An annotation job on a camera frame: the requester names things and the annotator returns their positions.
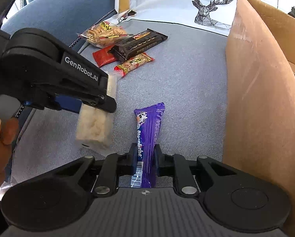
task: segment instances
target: red snack package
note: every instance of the red snack package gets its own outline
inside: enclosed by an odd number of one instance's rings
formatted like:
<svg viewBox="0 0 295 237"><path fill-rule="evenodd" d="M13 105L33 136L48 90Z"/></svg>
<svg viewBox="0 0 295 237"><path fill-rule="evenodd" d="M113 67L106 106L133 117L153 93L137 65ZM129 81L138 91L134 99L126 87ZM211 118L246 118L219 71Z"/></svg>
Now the red snack package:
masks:
<svg viewBox="0 0 295 237"><path fill-rule="evenodd" d="M93 53L93 57L94 57L99 68L102 67L103 65L117 61L117 59L111 53L108 53L108 51L113 46L114 45L107 46L106 48L103 48L103 49Z"/></svg>

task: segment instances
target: cow cartoon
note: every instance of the cow cartoon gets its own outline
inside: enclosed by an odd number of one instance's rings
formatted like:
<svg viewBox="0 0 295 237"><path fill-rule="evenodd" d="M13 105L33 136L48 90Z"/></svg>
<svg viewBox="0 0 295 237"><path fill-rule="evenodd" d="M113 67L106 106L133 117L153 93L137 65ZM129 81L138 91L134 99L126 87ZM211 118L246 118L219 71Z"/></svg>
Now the cow cartoon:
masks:
<svg viewBox="0 0 295 237"><path fill-rule="evenodd" d="M136 120L138 122L138 129L140 128L140 125L145 123L145 120L147 119L147 113L146 112L140 112L136 115Z"/></svg>

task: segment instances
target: chips bag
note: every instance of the chips bag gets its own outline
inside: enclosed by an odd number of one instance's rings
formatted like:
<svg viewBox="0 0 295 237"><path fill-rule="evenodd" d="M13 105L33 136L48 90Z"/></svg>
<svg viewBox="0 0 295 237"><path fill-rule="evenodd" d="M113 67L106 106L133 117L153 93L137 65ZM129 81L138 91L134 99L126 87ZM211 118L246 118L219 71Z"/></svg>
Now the chips bag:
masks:
<svg viewBox="0 0 295 237"><path fill-rule="evenodd" d="M129 38L133 36L133 34L127 34L121 26L103 21L85 30L80 36L94 46L105 48L122 39Z"/></svg>

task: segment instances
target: dark chocolate bar package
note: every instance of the dark chocolate bar package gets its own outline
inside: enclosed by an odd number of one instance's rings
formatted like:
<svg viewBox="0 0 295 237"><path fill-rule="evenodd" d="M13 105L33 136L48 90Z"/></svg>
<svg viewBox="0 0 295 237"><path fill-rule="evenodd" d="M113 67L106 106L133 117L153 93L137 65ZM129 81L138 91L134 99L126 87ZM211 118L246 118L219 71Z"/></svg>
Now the dark chocolate bar package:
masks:
<svg viewBox="0 0 295 237"><path fill-rule="evenodd" d="M137 121L138 162L136 172L131 179L131 187L153 188L155 186L154 146L158 138L164 111L165 105L163 102L134 110Z"/></svg>
<svg viewBox="0 0 295 237"><path fill-rule="evenodd" d="M167 40L167 38L168 36L148 28L142 33L118 42L111 49L111 53L121 62L125 62L149 48L158 45L162 41Z"/></svg>

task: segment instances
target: blue-gray fabric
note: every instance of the blue-gray fabric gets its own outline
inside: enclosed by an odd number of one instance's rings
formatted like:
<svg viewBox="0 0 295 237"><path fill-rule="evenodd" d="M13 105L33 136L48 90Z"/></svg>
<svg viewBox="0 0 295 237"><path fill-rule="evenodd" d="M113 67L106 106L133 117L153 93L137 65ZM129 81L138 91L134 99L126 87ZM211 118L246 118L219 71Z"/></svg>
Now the blue-gray fabric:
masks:
<svg viewBox="0 0 295 237"><path fill-rule="evenodd" d="M39 28L70 45L77 33L82 33L114 7L115 0L34 0L11 17L2 30L13 34L21 28Z"/></svg>
<svg viewBox="0 0 295 237"><path fill-rule="evenodd" d="M147 28L168 35L168 40L147 50L155 61L135 69L118 81L112 147L127 152L136 140L133 110L164 102L166 110L158 137L165 153L174 152L195 160L200 154L222 160L226 116L227 37L168 23L130 20L128 33ZM82 56L95 63L87 46ZM113 70L117 64L102 67ZM74 146L78 115L68 111L36 110L16 146L12 184L69 163L85 155L102 159L96 151ZM129 186L129 178L120 180ZM170 186L158 178L157 186Z"/></svg>

